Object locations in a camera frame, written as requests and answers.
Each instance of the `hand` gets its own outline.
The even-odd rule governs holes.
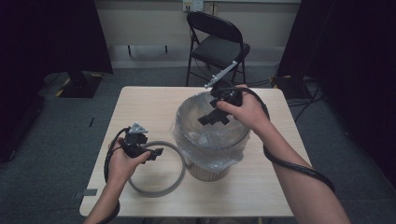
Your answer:
[[[236,86],[238,88],[247,88],[247,85]],[[257,126],[262,125],[263,122],[268,122],[269,119],[262,110],[262,105],[257,99],[243,91],[242,92],[242,105],[235,106],[228,104],[224,101],[218,101],[217,107],[225,112],[233,115],[233,117],[247,126],[249,129],[255,131]]]
[[[149,158],[150,152],[145,152],[136,158],[130,158],[125,154],[122,148],[119,148],[120,141],[123,141],[123,138],[118,138],[114,147],[111,149],[115,149],[115,151],[108,166],[109,173],[107,183],[125,184],[134,174],[136,167]]]

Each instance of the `gray carpet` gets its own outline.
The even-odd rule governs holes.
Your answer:
[[[46,99],[40,115],[19,145],[15,159],[0,164],[0,223],[82,222],[78,211],[81,193],[88,185],[121,88],[184,86],[186,68],[115,69],[114,73],[105,75],[92,99],[57,98],[54,95],[66,74],[46,77],[46,82],[54,81],[40,92]],[[274,75],[275,68],[248,67],[247,73],[247,82],[258,82]],[[204,84],[200,78],[191,78],[191,86]],[[292,106],[292,115],[296,117],[302,108]],[[325,100],[309,106],[297,120],[297,127],[312,164],[334,183],[353,223],[394,223],[394,188],[347,138]],[[292,217],[276,217],[269,222],[296,223]],[[116,223],[142,220],[118,217]]]

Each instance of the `chair seat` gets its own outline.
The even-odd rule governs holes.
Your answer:
[[[233,61],[241,62],[242,59],[237,60],[239,51],[239,43],[210,35],[192,50],[191,57],[219,68],[225,68]],[[250,46],[244,43],[244,58],[249,52]]]

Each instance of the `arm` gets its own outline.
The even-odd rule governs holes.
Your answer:
[[[120,140],[112,148],[120,147]],[[84,223],[98,223],[109,217],[114,211],[119,201],[122,190],[128,179],[134,173],[136,167],[149,157],[149,152],[137,158],[129,158],[122,148],[116,149],[111,157],[107,183],[102,191],[99,200],[85,219]]]
[[[217,106],[257,134],[275,157],[312,169],[278,132],[251,94],[243,93],[243,104],[239,107],[222,101]],[[299,223],[350,223],[344,208],[324,183],[277,164],[274,169]]]

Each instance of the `metal ring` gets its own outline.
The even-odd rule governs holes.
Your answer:
[[[180,176],[178,177],[177,181],[171,187],[164,189],[164,190],[159,190],[159,191],[142,190],[142,189],[138,188],[132,182],[132,179],[130,178],[128,180],[128,182],[131,185],[131,187],[134,190],[136,190],[139,194],[141,194],[142,196],[148,197],[148,198],[158,198],[158,197],[162,197],[162,196],[172,192],[181,183],[181,180],[183,179],[184,174],[186,173],[186,162],[184,160],[183,155],[181,155],[181,153],[179,152],[178,148],[175,145],[170,144],[168,142],[164,142],[164,141],[154,141],[154,142],[149,142],[149,143],[146,143],[145,145],[143,145],[143,147],[153,147],[153,146],[166,146],[166,147],[172,148],[180,156],[180,159],[182,162],[182,168],[181,168]]]

